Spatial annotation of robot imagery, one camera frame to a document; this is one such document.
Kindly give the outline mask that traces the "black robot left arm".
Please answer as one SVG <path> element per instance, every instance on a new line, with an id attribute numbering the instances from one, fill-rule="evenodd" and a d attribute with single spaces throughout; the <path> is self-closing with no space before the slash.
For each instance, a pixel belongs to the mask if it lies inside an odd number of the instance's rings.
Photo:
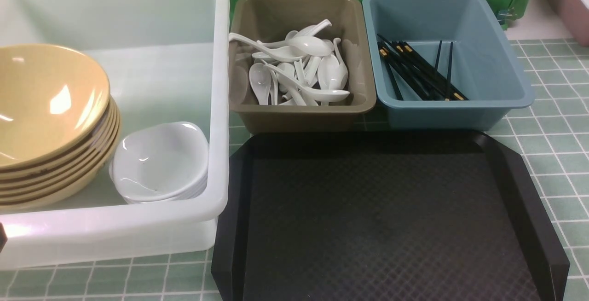
<path id="1" fill-rule="evenodd" d="M 8 236 L 6 235 L 6 230 L 2 223 L 0 223 L 0 252 L 2 252 L 3 248 L 6 246 L 8 242 Z"/>

